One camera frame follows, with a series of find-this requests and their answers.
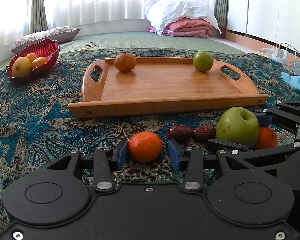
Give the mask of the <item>large green apple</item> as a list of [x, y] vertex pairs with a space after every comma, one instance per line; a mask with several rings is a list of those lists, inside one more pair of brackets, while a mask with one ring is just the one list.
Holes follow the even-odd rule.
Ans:
[[252, 148], [258, 140], [259, 122], [243, 107], [232, 107], [220, 117], [216, 126], [216, 139]]

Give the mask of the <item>dark red date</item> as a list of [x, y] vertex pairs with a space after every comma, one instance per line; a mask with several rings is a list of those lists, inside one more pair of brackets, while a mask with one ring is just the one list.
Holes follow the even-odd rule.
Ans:
[[193, 134], [196, 140], [209, 140], [215, 137], [216, 129], [210, 124], [202, 125], [196, 127], [193, 131]]
[[174, 139], [177, 142], [187, 142], [192, 136], [192, 129], [185, 125], [172, 126], [167, 131], [167, 138]]

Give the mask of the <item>bright orange mandarin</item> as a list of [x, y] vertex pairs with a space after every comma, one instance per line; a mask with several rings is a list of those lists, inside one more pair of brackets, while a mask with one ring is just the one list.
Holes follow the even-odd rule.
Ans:
[[128, 142], [130, 156], [140, 163], [149, 163], [157, 159], [162, 153], [160, 137], [149, 131], [133, 135]]

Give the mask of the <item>small green apple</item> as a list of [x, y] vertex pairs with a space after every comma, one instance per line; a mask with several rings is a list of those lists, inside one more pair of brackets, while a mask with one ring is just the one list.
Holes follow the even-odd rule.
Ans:
[[198, 51], [193, 57], [193, 65], [200, 72], [208, 72], [213, 66], [213, 57], [209, 53]]

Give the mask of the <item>dark rough-skinned orange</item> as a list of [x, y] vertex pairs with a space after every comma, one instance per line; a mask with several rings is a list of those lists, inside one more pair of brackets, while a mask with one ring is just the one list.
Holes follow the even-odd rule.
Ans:
[[136, 58], [130, 53], [121, 53], [115, 57], [115, 68], [120, 72], [130, 72], [136, 67]]

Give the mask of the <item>light blue cloth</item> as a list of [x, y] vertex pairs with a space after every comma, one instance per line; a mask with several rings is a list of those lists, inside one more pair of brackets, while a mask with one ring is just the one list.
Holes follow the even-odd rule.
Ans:
[[288, 73], [281, 72], [281, 79], [300, 91], [300, 76], [294, 75], [291, 76]]

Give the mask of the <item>wooden serving tray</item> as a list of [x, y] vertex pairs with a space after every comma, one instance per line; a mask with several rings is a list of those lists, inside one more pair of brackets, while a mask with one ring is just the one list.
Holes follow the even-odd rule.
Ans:
[[82, 101], [68, 104], [76, 118], [197, 112], [264, 104], [253, 81], [238, 68], [215, 61], [206, 73], [191, 58], [137, 57], [131, 72], [113, 58], [91, 63], [82, 81]]

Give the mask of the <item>blue paisley blanket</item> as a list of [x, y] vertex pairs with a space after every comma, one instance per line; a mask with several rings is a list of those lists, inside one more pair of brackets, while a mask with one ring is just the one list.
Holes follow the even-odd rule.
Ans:
[[[97, 147], [115, 146], [141, 131], [161, 137], [162, 155], [151, 164], [127, 161], [121, 171], [112, 172], [116, 187], [127, 182], [181, 183], [185, 172], [174, 171], [166, 154], [168, 128], [216, 125], [225, 109], [110, 119], [76, 119], [68, 109], [69, 103], [81, 101], [83, 74], [89, 64], [121, 52], [123, 49], [102, 49], [61, 54], [46, 77], [25, 85], [12, 83], [7, 68], [0, 70], [0, 231], [10, 223], [2, 203], [10, 183], [70, 150], [92, 154]], [[285, 71], [281, 64], [257, 54], [209, 53], [243, 71], [261, 93], [269, 95], [265, 106], [248, 108], [251, 112], [262, 112], [279, 100], [300, 101], [300, 91], [281, 79]]]

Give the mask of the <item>pink folded blanket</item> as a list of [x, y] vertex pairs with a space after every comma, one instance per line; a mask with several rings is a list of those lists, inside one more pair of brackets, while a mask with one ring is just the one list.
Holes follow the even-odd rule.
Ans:
[[182, 18], [164, 28], [162, 35], [172, 37], [211, 37], [213, 26], [202, 19]]

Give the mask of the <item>green drape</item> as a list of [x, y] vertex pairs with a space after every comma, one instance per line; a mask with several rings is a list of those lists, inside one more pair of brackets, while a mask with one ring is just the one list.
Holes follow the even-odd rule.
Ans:
[[48, 29], [44, 0], [28, 0], [28, 13], [30, 17], [30, 33], [37, 33]]
[[214, 16], [220, 28], [226, 28], [228, 20], [228, 1], [216, 0], [214, 8]]

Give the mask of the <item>green quilted mattress cover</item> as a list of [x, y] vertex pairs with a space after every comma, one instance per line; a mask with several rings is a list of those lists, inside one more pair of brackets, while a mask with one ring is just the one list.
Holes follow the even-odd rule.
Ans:
[[60, 45], [60, 53], [84, 50], [85, 45], [94, 42], [95, 49], [122, 48], [165, 48], [185, 49], [195, 51], [209, 51], [231, 55], [243, 55], [239, 45], [220, 38], [171, 37], [150, 33], [149, 31], [135, 31], [109, 34], [95, 34], [76, 36], [72, 41]]

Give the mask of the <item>yellow mango in bowl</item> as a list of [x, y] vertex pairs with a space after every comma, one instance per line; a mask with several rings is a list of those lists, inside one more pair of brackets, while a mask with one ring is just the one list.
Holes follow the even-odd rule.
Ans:
[[19, 57], [12, 66], [13, 77], [26, 77], [31, 72], [31, 62], [26, 57]]

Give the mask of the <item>white crumpled duvet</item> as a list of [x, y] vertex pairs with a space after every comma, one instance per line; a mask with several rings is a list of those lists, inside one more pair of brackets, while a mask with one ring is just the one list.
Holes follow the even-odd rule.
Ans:
[[181, 27], [179, 23], [175, 24], [175, 22], [181, 22], [181, 20], [186, 19], [189, 19], [193, 23], [203, 23], [205, 21], [222, 34], [214, 14], [209, 6], [205, 4], [188, 1], [159, 0], [149, 7], [146, 17], [158, 35], [163, 34], [164, 30], [172, 24], [176, 25], [173, 30], [174, 32], [177, 31], [177, 28], [189, 28]]

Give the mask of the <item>grey floral pillow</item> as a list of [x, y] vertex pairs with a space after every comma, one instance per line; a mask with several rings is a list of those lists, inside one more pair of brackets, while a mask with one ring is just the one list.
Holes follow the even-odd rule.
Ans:
[[57, 40], [60, 44], [69, 42], [72, 41], [80, 31], [80, 29], [75, 27], [64, 26], [32, 33], [19, 38], [13, 46], [11, 46], [10, 51], [19, 54], [26, 46], [44, 39]]

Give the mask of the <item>green drape left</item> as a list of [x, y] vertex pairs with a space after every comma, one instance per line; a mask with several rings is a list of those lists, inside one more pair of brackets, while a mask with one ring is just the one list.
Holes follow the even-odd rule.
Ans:
[[28, 0], [28, 13], [30, 17], [30, 33], [37, 33], [48, 29], [44, 0]]

